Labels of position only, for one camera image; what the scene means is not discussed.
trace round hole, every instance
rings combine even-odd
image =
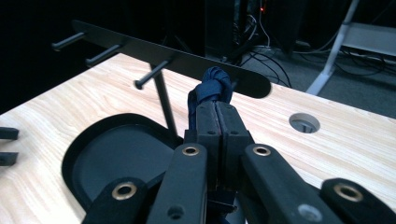
[[[334,186],[334,190],[339,196],[351,202],[358,203],[363,200],[361,192],[349,185],[337,184]]]
[[[320,128],[319,121],[314,116],[305,113],[293,114],[289,118],[289,124],[300,133],[315,133]]]
[[[181,219],[184,215],[184,209],[180,205],[173,205],[168,209],[168,216],[173,220]]]
[[[253,151],[259,156],[269,156],[271,154],[271,150],[266,147],[254,147]]]
[[[300,213],[300,216],[305,218],[305,220],[310,221],[310,222],[321,222],[322,220],[322,214],[320,211],[309,204],[303,203],[298,206],[298,212]]]
[[[186,156],[195,156],[199,153],[199,149],[196,147],[186,147],[182,151]]]
[[[132,182],[118,184],[112,192],[114,199],[122,201],[131,198],[137,191],[137,187]]]

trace vertical metal pole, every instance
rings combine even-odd
[[[353,0],[350,4],[349,10],[346,14],[346,17],[341,24],[340,30],[338,31],[338,35],[335,38],[334,44],[332,45],[332,51],[330,52],[329,58],[324,66],[323,71],[319,74],[319,76],[315,79],[315,81],[308,88],[306,93],[318,95],[324,85],[327,83],[329,78],[332,76],[332,66],[334,65],[335,58],[338,55],[338,51],[343,45],[344,38],[347,35],[347,30],[349,28],[350,21],[352,20],[353,14],[355,13],[356,7],[358,6],[360,0]]]
[[[172,114],[172,107],[169,103],[168,93],[166,91],[165,82],[163,81],[163,72],[159,72],[158,76],[154,78],[155,86],[157,88],[158,95],[160,97],[161,106],[163,107],[163,114],[165,116],[166,125],[171,132],[171,139],[174,143],[177,143],[178,135],[175,125],[175,120]]]

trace blue cloth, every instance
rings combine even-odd
[[[230,103],[233,96],[233,87],[230,76],[221,68],[208,68],[202,80],[194,90],[189,92],[189,129],[196,129],[196,107],[207,101],[222,101]]]

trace gray floor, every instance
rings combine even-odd
[[[308,89],[323,70],[329,54],[328,52],[293,53],[287,56],[279,49],[255,48],[254,51],[279,63],[288,74],[292,88],[297,91]],[[242,63],[249,58],[250,54],[251,52],[248,52],[244,55]],[[250,58],[242,67],[271,76],[269,79],[274,83],[288,85],[282,70],[273,61],[259,54],[255,54],[255,57],[257,59]],[[318,96],[396,119],[396,74],[394,72],[396,66],[392,61],[386,62],[386,69],[381,66],[367,66],[365,61],[352,60],[350,56],[340,52],[335,71]],[[276,74],[268,67],[273,69],[284,83],[273,78]]]

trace light wood tabletop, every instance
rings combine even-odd
[[[153,81],[142,91],[134,86],[149,70],[147,63],[118,54],[0,116],[0,127],[20,130],[18,140],[0,140],[0,151],[19,152],[17,163],[0,167],[0,223],[79,223],[84,218],[62,178],[64,153],[87,127],[112,115],[141,114],[166,127]],[[163,73],[183,136],[187,94],[200,81]],[[277,149],[315,187],[325,179],[346,178],[396,211],[396,120],[272,87],[262,99],[235,93],[231,100],[255,142]],[[294,130],[290,117],[297,113],[315,117],[318,131]]]

